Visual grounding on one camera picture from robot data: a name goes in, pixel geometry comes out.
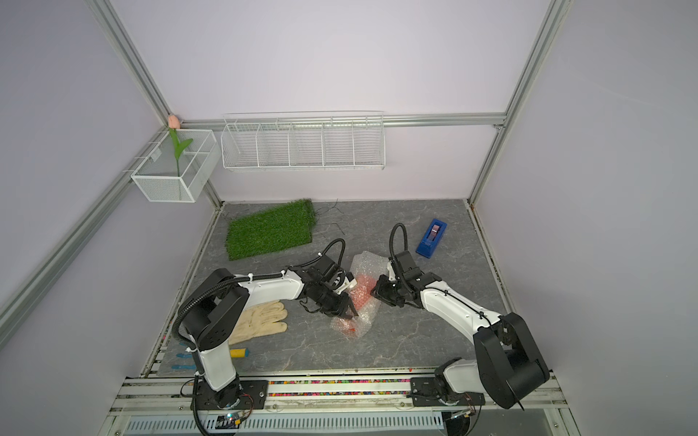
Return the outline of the red plastic wine glass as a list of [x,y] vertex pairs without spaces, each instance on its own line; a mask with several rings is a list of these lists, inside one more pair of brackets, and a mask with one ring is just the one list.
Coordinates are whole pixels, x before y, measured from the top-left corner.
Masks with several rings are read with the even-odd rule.
[[351,303],[345,311],[345,318],[337,323],[339,331],[349,338],[367,334],[379,309],[379,302],[371,295],[376,278],[361,274],[356,281],[356,288],[350,292]]

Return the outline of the clear bubble wrap sheet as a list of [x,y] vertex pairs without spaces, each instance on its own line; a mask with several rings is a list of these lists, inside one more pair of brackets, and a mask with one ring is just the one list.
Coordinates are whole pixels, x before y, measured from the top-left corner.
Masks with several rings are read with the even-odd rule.
[[331,328],[349,339],[363,337],[371,329],[381,303],[372,296],[377,281],[387,271],[388,259],[378,254],[364,251],[354,256],[350,272],[356,279],[356,286],[349,292],[357,315],[351,319],[334,318]]

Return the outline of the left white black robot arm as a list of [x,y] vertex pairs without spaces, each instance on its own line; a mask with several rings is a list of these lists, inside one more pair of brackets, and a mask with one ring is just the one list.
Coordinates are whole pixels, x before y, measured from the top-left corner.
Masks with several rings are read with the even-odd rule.
[[180,305],[171,332],[194,355],[192,396],[205,410],[256,407],[261,401],[245,390],[229,352],[229,338],[243,324],[243,313],[264,303],[301,300],[314,312],[350,319],[358,315],[350,291],[356,279],[325,254],[272,274],[214,271]]

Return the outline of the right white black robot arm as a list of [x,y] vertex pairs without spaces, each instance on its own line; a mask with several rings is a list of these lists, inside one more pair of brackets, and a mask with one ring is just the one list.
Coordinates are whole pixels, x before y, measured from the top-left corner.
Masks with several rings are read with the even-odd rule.
[[423,272],[407,251],[389,257],[372,296],[392,307],[414,305],[451,325],[474,346],[476,359],[454,358],[434,371],[434,387],[414,399],[456,405],[488,395],[510,409],[550,380],[550,370],[519,314],[486,309],[456,292],[440,276]]

